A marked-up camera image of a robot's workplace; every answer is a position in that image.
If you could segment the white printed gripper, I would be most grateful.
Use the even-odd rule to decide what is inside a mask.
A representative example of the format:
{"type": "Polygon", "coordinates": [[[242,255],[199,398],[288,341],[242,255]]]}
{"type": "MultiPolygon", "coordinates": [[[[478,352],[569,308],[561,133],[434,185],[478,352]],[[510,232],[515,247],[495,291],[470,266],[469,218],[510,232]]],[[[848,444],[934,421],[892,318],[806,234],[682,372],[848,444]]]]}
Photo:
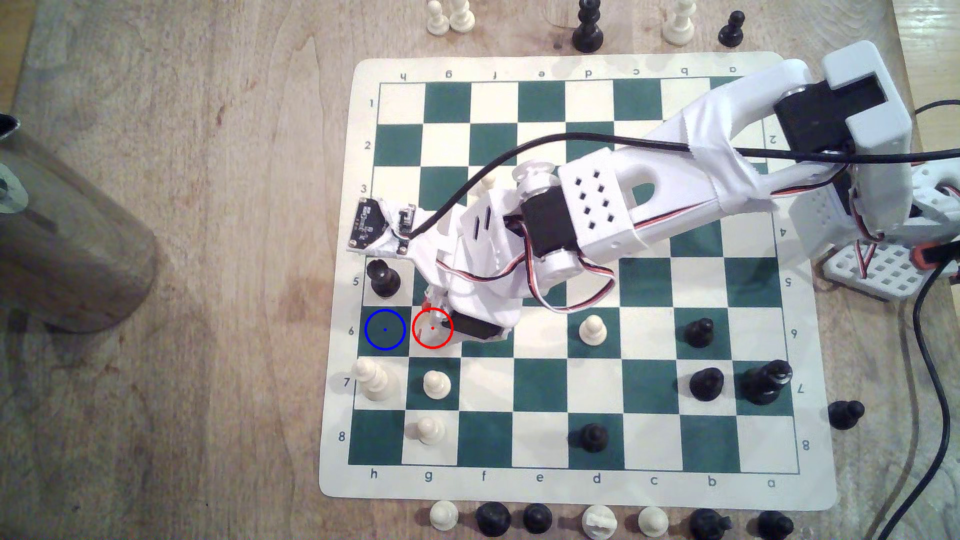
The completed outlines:
{"type": "Polygon", "coordinates": [[[505,223],[521,203],[516,187],[492,188],[415,240],[416,268],[430,284],[421,310],[435,308],[435,327],[454,328],[452,344],[503,340],[521,319],[527,272],[523,262],[508,267],[524,257],[524,242],[505,223]]]}

